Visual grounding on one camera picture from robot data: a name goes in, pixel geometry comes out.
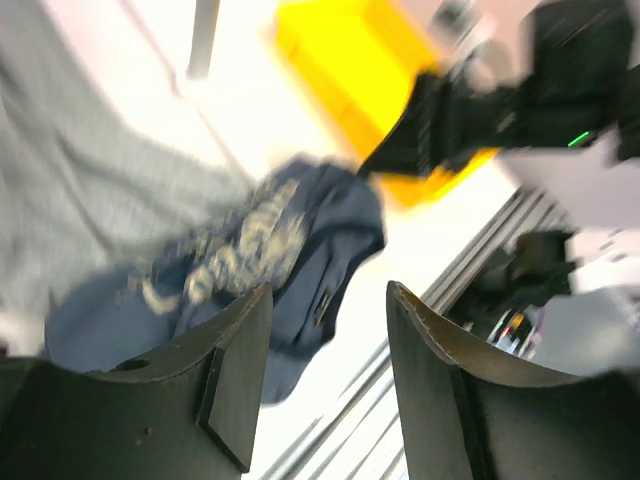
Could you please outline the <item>blue printed tank top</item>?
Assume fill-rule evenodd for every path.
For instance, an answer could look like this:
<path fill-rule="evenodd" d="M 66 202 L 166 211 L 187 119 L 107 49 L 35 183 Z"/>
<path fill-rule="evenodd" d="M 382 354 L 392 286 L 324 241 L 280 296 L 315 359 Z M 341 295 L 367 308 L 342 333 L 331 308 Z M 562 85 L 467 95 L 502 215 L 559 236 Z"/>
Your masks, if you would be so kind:
<path fill-rule="evenodd" d="M 75 287 L 47 319 L 45 350 L 64 368 L 108 371 L 265 283 L 273 311 L 262 400 L 276 404 L 333 339 L 351 278 L 384 245 L 381 203 L 367 180 L 299 157 L 242 205 Z"/>

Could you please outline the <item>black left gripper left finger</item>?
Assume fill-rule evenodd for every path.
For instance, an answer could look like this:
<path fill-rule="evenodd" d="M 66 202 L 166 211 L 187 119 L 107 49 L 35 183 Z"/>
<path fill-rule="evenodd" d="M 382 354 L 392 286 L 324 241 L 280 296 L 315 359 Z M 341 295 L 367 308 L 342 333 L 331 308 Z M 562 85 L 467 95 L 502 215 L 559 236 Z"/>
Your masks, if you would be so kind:
<path fill-rule="evenodd" d="M 109 372 L 1 362 L 5 479 L 238 479 L 251 465 L 271 330 L 262 285 Z"/>

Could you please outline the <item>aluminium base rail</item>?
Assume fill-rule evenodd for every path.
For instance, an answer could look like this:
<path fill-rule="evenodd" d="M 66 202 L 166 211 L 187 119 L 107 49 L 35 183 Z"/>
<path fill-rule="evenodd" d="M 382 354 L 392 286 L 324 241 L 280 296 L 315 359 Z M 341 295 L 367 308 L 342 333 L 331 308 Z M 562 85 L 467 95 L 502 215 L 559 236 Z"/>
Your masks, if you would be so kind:
<path fill-rule="evenodd" d="M 458 251 L 429 247 L 422 300 L 437 311 L 454 297 L 500 243 L 536 228 L 562 225 L 566 212 L 542 191 L 518 190 Z M 387 338 L 386 301 L 347 316 L 352 332 L 336 338 L 310 366 L 291 397 L 260 413 L 260 464 L 249 478 L 405 479 L 399 408 Z"/>

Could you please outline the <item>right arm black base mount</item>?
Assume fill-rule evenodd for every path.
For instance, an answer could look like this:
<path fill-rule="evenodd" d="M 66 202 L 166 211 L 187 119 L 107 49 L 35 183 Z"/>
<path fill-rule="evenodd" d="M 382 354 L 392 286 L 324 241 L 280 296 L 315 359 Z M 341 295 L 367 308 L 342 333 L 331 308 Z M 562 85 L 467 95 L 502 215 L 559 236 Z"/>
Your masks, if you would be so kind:
<path fill-rule="evenodd" d="M 456 305 L 459 324 L 487 343 L 523 357 L 533 347 L 542 309 L 557 295 L 570 295 L 565 230 L 529 231 L 508 251 L 500 246 L 482 266 Z"/>

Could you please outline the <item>grey tank top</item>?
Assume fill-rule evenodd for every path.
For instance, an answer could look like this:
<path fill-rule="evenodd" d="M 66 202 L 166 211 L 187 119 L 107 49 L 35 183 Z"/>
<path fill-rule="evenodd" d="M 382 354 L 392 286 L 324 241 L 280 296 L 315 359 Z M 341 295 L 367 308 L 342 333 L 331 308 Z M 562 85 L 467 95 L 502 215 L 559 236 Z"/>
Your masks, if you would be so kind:
<path fill-rule="evenodd" d="M 248 184 L 105 104 L 37 1 L 1 5 L 1 306 L 44 317 L 92 272 L 241 202 Z"/>

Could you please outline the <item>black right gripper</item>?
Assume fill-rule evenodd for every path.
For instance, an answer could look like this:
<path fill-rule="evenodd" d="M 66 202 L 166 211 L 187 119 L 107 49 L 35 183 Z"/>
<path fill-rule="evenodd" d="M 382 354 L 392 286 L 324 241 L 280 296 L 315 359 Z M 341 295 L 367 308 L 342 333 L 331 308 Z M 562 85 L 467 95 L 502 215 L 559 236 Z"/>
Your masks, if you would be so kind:
<path fill-rule="evenodd" d="M 531 147 L 531 92 L 529 79 L 479 93 L 461 78 L 420 72 L 399 119 L 357 174 L 426 178 L 482 148 Z"/>

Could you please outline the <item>yellow plastic tray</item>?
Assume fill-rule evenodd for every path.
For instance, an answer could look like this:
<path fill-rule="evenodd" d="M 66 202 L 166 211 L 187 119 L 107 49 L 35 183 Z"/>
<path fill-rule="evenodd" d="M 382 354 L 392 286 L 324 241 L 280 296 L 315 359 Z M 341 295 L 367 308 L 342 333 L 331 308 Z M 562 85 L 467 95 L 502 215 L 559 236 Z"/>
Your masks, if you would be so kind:
<path fill-rule="evenodd" d="M 446 59 L 398 1 L 282 1 L 274 47 L 361 165 Z"/>

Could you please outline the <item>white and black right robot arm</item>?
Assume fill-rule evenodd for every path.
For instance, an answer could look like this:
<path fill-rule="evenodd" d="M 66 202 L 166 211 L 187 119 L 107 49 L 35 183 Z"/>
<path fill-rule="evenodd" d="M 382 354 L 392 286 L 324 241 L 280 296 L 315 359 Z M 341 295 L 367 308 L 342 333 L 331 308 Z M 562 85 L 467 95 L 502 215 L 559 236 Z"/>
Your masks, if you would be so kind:
<path fill-rule="evenodd" d="M 639 154 L 639 70 L 625 1 L 546 1 L 526 17 L 531 67 L 512 81 L 502 43 L 470 1 L 445 1 L 435 25 L 456 44 L 444 73 L 419 72 L 399 119 L 359 172 L 459 172 L 480 149 L 585 149 L 617 126 L 617 157 Z"/>

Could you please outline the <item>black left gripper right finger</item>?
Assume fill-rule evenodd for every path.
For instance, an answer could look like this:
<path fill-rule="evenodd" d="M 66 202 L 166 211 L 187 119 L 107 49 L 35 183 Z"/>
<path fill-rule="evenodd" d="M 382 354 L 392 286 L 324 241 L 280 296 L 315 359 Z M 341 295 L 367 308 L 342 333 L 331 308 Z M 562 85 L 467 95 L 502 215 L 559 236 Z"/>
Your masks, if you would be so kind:
<path fill-rule="evenodd" d="M 639 374 L 579 377 L 501 351 L 399 282 L 387 329 L 413 479 L 635 479 Z"/>

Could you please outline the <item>silver white clothes rack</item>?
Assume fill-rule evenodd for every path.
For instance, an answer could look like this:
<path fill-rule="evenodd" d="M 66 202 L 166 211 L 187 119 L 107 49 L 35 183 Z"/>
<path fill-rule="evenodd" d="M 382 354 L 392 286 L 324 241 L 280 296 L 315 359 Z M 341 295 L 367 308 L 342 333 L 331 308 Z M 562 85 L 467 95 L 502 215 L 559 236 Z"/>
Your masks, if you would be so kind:
<path fill-rule="evenodd" d="M 187 66 L 174 74 L 178 97 L 197 104 L 209 76 L 213 44 L 219 14 L 219 0 L 197 0 Z"/>

